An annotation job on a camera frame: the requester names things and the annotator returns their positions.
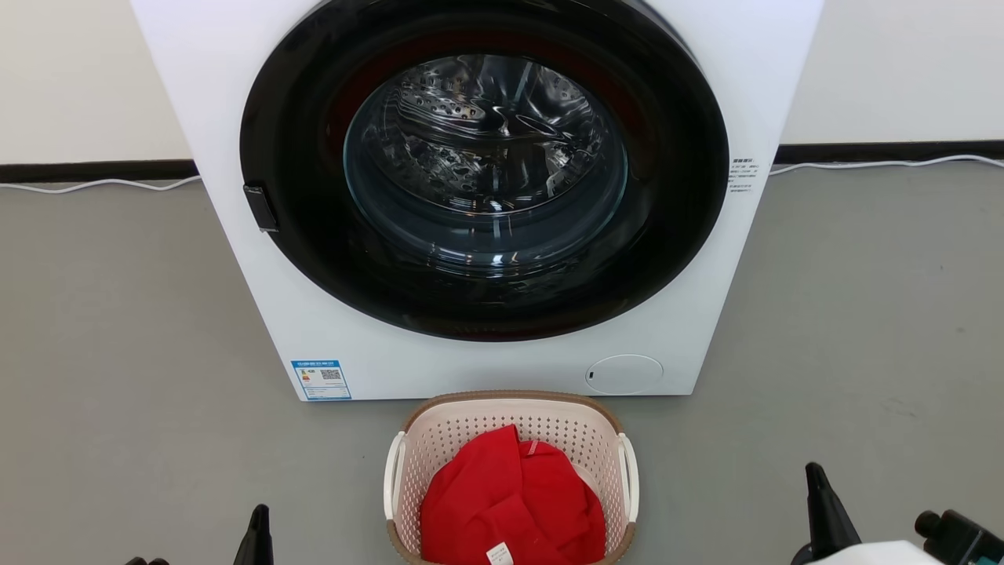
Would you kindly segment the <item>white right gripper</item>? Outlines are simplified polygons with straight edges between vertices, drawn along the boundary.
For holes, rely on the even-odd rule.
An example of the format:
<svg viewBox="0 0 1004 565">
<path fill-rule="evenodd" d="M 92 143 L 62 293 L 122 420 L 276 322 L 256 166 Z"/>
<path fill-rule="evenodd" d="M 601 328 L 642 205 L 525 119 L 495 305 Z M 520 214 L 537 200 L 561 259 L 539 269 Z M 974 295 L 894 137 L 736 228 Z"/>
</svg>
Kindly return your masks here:
<svg viewBox="0 0 1004 565">
<path fill-rule="evenodd" d="M 861 544 L 824 468 L 806 465 L 811 560 L 808 565 L 943 565 L 908 541 Z"/>
</svg>

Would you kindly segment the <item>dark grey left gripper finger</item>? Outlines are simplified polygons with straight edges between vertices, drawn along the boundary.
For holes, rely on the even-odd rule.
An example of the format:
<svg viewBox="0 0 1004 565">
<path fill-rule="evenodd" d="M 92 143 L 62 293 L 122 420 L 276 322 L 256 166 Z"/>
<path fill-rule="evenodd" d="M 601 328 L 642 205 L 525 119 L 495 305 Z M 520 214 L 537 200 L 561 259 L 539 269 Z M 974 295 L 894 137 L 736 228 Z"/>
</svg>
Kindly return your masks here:
<svg viewBox="0 0 1004 565">
<path fill-rule="evenodd" d="M 238 547 L 233 565 L 274 565 L 268 505 L 256 505 Z"/>
</svg>

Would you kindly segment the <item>cream perforated laundry basket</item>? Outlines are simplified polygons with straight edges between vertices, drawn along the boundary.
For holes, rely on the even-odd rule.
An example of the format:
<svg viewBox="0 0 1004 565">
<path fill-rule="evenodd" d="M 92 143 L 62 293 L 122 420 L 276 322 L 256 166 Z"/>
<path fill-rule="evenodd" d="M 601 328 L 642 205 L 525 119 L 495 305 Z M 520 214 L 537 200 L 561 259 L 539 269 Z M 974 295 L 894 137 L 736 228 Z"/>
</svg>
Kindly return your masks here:
<svg viewBox="0 0 1004 565">
<path fill-rule="evenodd" d="M 514 425 L 520 439 L 561 450 L 598 496 L 606 519 L 605 558 L 617 565 L 631 547 L 641 504 L 634 447 L 616 415 L 587 396 L 488 390 L 438 395 L 420 404 L 388 447 L 383 510 L 392 547 L 408 565 L 420 554 L 420 503 L 440 468 L 474 437 Z"/>
</svg>

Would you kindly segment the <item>blue energy label sticker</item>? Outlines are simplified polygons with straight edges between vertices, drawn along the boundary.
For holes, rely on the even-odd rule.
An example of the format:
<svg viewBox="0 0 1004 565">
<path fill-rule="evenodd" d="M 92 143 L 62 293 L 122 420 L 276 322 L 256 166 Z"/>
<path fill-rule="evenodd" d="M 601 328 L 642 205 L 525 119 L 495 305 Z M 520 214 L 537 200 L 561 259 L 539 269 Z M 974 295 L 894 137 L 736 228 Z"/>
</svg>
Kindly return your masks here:
<svg viewBox="0 0 1004 565">
<path fill-rule="evenodd" d="M 352 400 L 351 390 L 345 380 L 340 361 L 293 360 L 294 381 L 306 402 L 334 402 Z"/>
</svg>

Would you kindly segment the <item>round white filter cover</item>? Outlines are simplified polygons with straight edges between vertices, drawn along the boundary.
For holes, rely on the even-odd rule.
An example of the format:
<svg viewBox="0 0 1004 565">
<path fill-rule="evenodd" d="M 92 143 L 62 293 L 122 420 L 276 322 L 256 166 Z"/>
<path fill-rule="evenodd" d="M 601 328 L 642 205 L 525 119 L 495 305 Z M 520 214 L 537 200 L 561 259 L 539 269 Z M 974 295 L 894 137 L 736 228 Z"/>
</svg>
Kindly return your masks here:
<svg viewBox="0 0 1004 565">
<path fill-rule="evenodd" d="M 648 356 L 625 354 L 595 362 L 585 374 L 585 382 L 599 395 L 638 395 L 662 380 L 664 368 Z"/>
</svg>

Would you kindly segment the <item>red garment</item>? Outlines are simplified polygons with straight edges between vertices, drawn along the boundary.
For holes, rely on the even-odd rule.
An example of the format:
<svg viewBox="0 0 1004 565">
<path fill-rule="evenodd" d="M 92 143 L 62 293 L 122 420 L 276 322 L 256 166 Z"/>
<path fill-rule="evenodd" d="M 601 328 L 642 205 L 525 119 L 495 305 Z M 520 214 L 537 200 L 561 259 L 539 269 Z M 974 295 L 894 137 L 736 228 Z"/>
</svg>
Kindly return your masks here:
<svg viewBox="0 0 1004 565">
<path fill-rule="evenodd" d="M 605 558 L 598 496 L 570 459 L 514 425 L 480 434 L 434 475 L 420 505 L 424 560 L 489 565 L 505 542 L 514 565 L 593 565 Z"/>
</svg>

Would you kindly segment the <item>white front-load washing machine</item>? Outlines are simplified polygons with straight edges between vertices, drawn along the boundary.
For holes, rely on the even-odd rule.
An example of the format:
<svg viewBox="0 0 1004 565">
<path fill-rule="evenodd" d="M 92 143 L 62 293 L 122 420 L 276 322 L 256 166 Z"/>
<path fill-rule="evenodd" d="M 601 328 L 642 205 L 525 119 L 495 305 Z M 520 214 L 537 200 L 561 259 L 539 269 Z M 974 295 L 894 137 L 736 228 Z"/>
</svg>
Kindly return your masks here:
<svg viewBox="0 0 1004 565">
<path fill-rule="evenodd" d="M 258 72 L 280 40 L 326 0 L 130 0 L 230 247 L 297 395 L 293 360 L 340 361 L 352 400 L 530 389 L 595 395 L 595 362 L 634 354 L 664 376 L 639 395 L 695 388 L 824 0 L 630 0 L 678 33 L 723 111 L 726 195 L 708 240 L 655 296 L 598 325 L 522 342 L 466 342 L 392 326 L 341 303 L 259 231 L 243 194 L 240 129 Z M 734 158 L 760 165 L 758 187 L 729 193 Z"/>
</svg>

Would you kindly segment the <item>round black washing machine door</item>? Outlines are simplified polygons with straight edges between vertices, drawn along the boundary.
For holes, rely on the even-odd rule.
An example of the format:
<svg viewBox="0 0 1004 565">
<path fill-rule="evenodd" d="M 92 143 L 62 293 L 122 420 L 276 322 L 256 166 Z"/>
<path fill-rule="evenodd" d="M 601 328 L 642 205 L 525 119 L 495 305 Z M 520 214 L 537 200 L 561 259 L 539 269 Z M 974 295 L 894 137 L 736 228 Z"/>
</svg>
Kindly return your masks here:
<svg viewBox="0 0 1004 565">
<path fill-rule="evenodd" d="M 698 61 L 630 0 L 326 0 L 258 72 L 239 147 L 299 271 L 466 342 L 655 296 L 708 240 L 730 151 Z"/>
</svg>

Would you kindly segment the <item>small text sticker on washer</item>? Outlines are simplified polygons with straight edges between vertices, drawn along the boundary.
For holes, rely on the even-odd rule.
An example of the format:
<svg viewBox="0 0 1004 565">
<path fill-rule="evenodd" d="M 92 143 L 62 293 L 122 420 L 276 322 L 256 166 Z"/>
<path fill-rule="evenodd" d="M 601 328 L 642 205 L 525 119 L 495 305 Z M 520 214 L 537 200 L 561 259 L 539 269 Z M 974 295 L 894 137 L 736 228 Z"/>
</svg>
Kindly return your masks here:
<svg viewBox="0 0 1004 565">
<path fill-rule="evenodd" d="M 747 193 L 758 187 L 760 165 L 754 158 L 734 158 L 730 164 L 727 189 L 729 193 Z"/>
</svg>

